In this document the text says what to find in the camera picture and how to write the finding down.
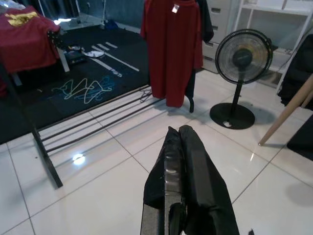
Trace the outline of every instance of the black rug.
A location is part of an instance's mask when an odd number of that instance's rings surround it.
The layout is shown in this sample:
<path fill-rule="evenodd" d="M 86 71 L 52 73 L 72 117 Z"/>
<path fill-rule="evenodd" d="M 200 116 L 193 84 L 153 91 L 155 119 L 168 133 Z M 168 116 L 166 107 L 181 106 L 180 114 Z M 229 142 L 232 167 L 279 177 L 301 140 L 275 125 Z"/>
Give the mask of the black rug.
<path fill-rule="evenodd" d="M 25 71 L 19 75 L 23 86 L 19 96 L 37 128 L 53 124 L 66 117 L 113 99 L 149 83 L 146 43 L 133 32 L 123 29 L 102 30 L 97 26 L 70 30 L 63 35 L 68 44 L 79 44 L 86 51 L 92 45 L 109 47 L 109 54 L 138 68 L 137 72 L 108 57 L 100 61 L 123 76 L 118 77 L 98 63 L 87 62 L 71 67 L 68 74 L 56 64 L 49 68 Z M 105 42 L 118 48 L 107 46 Z M 11 96 L 0 99 L 0 144 L 29 133 L 23 116 Z"/>
<path fill-rule="evenodd" d="M 313 161 L 313 115 L 288 142 L 287 147 Z"/>

